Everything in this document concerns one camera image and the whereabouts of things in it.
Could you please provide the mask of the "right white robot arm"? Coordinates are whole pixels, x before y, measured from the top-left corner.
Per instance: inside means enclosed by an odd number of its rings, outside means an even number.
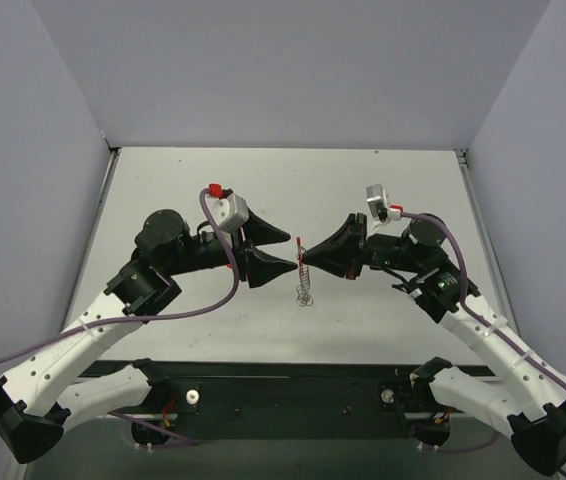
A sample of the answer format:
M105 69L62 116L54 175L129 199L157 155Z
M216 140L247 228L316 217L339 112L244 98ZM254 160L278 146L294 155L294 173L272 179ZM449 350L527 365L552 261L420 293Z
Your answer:
M409 222L399 236L369 234L366 216L351 214L301 260L348 280L357 279L363 268L396 278L395 289L459 339L498 380L488 384L435 357L411 373L414 395L490 426L538 474L561 473L566 466L566 375L490 306L470 281L460 246L440 218L400 212L392 216Z

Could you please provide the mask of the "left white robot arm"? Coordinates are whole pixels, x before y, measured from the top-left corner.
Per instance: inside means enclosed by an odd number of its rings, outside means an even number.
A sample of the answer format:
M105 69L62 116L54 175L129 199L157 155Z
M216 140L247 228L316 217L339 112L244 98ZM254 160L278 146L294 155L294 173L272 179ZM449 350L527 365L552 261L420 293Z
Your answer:
M167 321L165 309L181 294L174 278L221 266L232 270L230 291L216 303L177 314L189 319L214 312L240 283L261 287L295 265L261 251L290 235L252 211L207 216L210 231L191 234L174 210L158 210L134 239L131 259L94 302L59 337L0 374L0 437L20 464L49 452L71 428L112 410L140 405L156 411L169 402L169 378L149 359L77 383L103 353L149 322Z

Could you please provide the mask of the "metal chain keyring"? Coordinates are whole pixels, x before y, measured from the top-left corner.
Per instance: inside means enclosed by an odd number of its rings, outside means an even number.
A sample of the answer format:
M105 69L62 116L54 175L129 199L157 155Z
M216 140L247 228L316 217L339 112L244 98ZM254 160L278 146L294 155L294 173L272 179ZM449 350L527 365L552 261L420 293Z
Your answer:
M314 299L311 295L311 279L309 267L300 264L298 267L299 283L296 287L296 302L301 307L310 307L313 305Z

